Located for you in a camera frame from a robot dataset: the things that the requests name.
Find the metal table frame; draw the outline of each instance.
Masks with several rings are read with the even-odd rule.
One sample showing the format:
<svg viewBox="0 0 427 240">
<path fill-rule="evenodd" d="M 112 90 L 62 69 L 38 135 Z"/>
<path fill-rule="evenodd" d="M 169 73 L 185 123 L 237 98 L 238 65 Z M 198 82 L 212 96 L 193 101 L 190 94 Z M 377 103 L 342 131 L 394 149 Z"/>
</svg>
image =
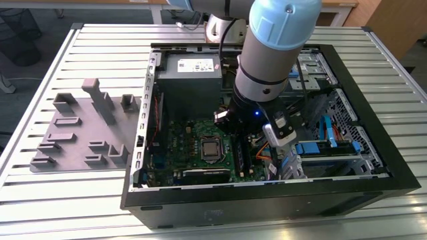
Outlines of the metal table frame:
<svg viewBox="0 0 427 240">
<path fill-rule="evenodd" d="M 421 188 L 338 218 L 149 230 L 120 210 L 124 170 L 30 173 L 29 162 L 53 116 L 53 97 L 98 78 L 109 96 L 140 97 L 150 43 L 205 41 L 204 29 L 174 25 L 85 24 L 63 40 L 0 157 L 1 239 L 377 239 L 427 237 L 427 95 L 372 33 L 317 27 L 309 44 L 332 44 Z"/>
</svg>

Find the blue latch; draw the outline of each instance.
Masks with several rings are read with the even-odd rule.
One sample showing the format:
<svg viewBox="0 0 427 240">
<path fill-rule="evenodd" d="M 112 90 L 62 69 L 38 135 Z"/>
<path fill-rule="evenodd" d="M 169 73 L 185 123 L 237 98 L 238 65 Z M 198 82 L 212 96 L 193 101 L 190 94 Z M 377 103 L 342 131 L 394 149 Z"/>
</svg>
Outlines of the blue latch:
<svg viewBox="0 0 427 240">
<path fill-rule="evenodd" d="M 333 130 L 332 130 L 332 121 L 328 115 L 322 115 L 318 121 L 318 139 L 322 140 L 326 139 L 330 142 L 330 147 L 336 148 L 336 141 L 334 141 L 334 137 L 333 137 Z"/>
<path fill-rule="evenodd" d="M 352 141 L 352 147 L 356 153 L 360 153 L 361 148 L 360 148 L 360 144 L 357 141 Z"/>
<path fill-rule="evenodd" d="M 304 150 L 304 154 L 318 154 L 320 153 L 316 142 L 301 142 L 300 145 Z"/>
<path fill-rule="evenodd" d="M 296 65 L 293 65 L 293 67 L 292 67 L 292 69 L 290 69 L 290 72 L 288 73 L 288 77 L 290 78 L 290 79 L 293 79 L 293 78 L 297 78 L 300 76 L 300 73 L 298 73 L 298 71 L 296 70 Z"/>
<path fill-rule="evenodd" d="M 285 167 L 288 161 L 289 161 L 289 157 L 286 156 L 286 157 L 282 159 L 280 169 L 282 169 L 282 168 Z"/>
<path fill-rule="evenodd" d="M 294 149 L 296 149 L 296 154 L 302 154 L 304 151 L 302 151 L 302 147 L 300 144 L 294 144 Z"/>
</svg>

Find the wire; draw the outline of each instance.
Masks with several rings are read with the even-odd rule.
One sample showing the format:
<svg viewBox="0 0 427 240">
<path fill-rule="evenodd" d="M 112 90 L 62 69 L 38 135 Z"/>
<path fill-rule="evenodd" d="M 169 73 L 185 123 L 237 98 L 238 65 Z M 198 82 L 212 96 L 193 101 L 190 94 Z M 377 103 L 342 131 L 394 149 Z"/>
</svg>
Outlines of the wire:
<svg viewBox="0 0 427 240">
<path fill-rule="evenodd" d="M 236 74 L 233 71 L 226 70 L 226 72 L 229 72 L 229 73 L 232 73 L 234 76 L 237 76 L 237 74 Z"/>
<path fill-rule="evenodd" d="M 261 152 L 264 150 L 264 148 L 268 146 L 268 141 L 264 143 L 264 145 L 261 146 L 260 150 L 257 151 L 254 158 L 256 159 L 264 159 L 264 160 L 270 160 L 272 158 L 269 156 L 261 156 Z"/>
<path fill-rule="evenodd" d="M 185 10 L 182 10 L 182 11 L 174 11 L 174 14 L 181 14 L 184 11 L 185 11 Z"/>
<path fill-rule="evenodd" d="M 336 125 L 332 126 L 333 128 L 333 132 L 336 133 L 336 139 L 338 141 L 341 141 L 344 139 L 341 132 L 338 131 L 338 128 L 336 127 Z"/>
<path fill-rule="evenodd" d="M 200 26 L 201 19 L 202 19 L 202 13 L 200 13 L 198 22 L 197 22 L 197 25 L 196 25 L 193 28 L 186 27 L 184 24 L 181 25 L 181 27 L 182 27 L 184 29 L 189 30 L 189 31 L 196 30 L 196 29 L 198 28 L 198 26 Z"/>
<path fill-rule="evenodd" d="M 234 22 L 237 21 L 236 18 L 232 19 L 230 23 L 228 24 L 221 36 L 220 36 L 220 41 L 218 41 L 218 60 L 222 61 L 222 46 L 224 46 L 224 40 L 225 40 L 225 36 L 226 36 L 226 33 L 229 31 L 229 29 L 232 28 Z"/>
<path fill-rule="evenodd" d="M 7 80 L 22 80 L 22 79 L 31 79 L 31 80 L 42 81 L 42 78 L 34 78 L 34 77 L 17 77 L 17 78 L 9 78 Z"/>
<path fill-rule="evenodd" d="M 157 111 L 157 97 L 156 96 L 153 97 L 153 104 L 154 104 L 154 106 L 153 106 L 153 109 L 154 109 L 154 132 L 153 132 L 148 147 L 152 146 L 157 132 L 158 132 L 158 111 Z"/>
<path fill-rule="evenodd" d="M 2 83 L 2 85 L 3 85 L 6 88 L 10 87 L 10 86 L 11 86 L 11 83 L 9 83 L 7 86 L 6 86 L 5 79 L 2 78 L 1 71 L 0 71 L 0 77 L 1 77 L 1 83 Z"/>
</svg>

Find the robotic arm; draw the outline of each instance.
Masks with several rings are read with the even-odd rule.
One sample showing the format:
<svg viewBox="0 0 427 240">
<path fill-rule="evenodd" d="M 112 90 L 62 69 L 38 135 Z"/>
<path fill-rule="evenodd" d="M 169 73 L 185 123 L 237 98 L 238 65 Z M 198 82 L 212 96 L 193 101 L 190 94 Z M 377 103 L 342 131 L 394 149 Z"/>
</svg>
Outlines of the robotic arm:
<svg viewBox="0 0 427 240">
<path fill-rule="evenodd" d="M 166 0 L 185 10 L 222 20 L 248 19 L 228 111 L 214 114 L 224 132 L 261 124 L 272 147 L 296 138 L 286 110 L 277 98 L 304 43 L 310 37 L 321 0 Z M 258 112 L 266 119 L 260 119 Z"/>
</svg>

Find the wooden desk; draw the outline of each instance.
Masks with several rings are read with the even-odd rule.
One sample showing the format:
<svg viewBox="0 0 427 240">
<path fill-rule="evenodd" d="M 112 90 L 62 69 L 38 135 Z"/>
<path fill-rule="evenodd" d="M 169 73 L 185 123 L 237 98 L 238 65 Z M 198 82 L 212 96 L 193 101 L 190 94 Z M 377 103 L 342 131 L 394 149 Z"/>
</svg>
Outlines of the wooden desk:
<svg viewBox="0 0 427 240">
<path fill-rule="evenodd" d="M 342 26 L 357 0 L 322 0 L 321 12 L 328 14 L 332 27 Z M 29 9 L 148 9 L 153 24 L 162 24 L 161 10 L 178 10 L 166 0 L 0 0 L 0 8 Z"/>
<path fill-rule="evenodd" d="M 427 33 L 427 0 L 358 0 L 344 26 L 368 26 L 400 59 Z"/>
</svg>

